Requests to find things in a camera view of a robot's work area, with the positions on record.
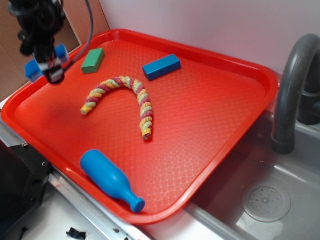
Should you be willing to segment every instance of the gray faucet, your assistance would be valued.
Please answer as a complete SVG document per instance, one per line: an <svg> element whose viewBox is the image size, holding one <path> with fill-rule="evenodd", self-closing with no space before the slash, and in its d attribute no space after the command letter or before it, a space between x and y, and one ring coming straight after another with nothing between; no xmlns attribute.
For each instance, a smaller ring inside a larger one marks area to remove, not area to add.
<svg viewBox="0 0 320 240"><path fill-rule="evenodd" d="M295 149L296 120L320 123L320 37L308 34L295 44L282 76L273 120L272 149Z"/></svg>

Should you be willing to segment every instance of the drain cover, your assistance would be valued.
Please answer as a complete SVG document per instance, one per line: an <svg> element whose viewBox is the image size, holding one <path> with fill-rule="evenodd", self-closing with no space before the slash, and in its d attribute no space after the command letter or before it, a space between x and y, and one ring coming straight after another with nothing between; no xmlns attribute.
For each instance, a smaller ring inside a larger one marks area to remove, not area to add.
<svg viewBox="0 0 320 240"><path fill-rule="evenodd" d="M291 201L283 187L272 181L260 181L244 190L242 206L253 219L271 223L287 215Z"/></svg>

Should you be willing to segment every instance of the blue plastic bottle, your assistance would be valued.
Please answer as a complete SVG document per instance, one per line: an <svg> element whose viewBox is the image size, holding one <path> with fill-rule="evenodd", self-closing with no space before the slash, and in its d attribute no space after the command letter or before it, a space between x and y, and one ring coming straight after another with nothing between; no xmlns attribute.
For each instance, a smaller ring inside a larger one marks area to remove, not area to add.
<svg viewBox="0 0 320 240"><path fill-rule="evenodd" d="M82 158L80 165L85 173L112 198L126 201L134 213L139 213L146 203L131 190L127 176L102 152L90 150Z"/></svg>

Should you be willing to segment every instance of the striped rope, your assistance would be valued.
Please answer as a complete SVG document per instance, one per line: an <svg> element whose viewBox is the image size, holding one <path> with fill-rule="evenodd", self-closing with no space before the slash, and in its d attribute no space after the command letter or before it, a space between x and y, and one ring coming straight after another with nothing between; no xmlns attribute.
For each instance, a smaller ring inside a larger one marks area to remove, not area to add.
<svg viewBox="0 0 320 240"><path fill-rule="evenodd" d="M100 85L90 92L84 106L81 108L81 113L87 115L97 106L97 102L105 93L110 92L112 89L123 87L133 90L137 97L140 105L140 129L142 137L144 140L148 140L151 138L152 117L154 113L147 90L137 79L128 76L120 76L100 83Z"/></svg>

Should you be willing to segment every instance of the sink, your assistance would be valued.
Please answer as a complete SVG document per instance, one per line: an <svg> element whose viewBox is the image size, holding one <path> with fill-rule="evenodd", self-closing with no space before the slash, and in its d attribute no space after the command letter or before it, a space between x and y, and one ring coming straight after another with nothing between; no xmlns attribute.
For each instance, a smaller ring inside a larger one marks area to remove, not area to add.
<svg viewBox="0 0 320 240"><path fill-rule="evenodd" d="M320 131L296 125L293 153L272 151L265 112L191 202L234 239L320 238Z"/></svg>

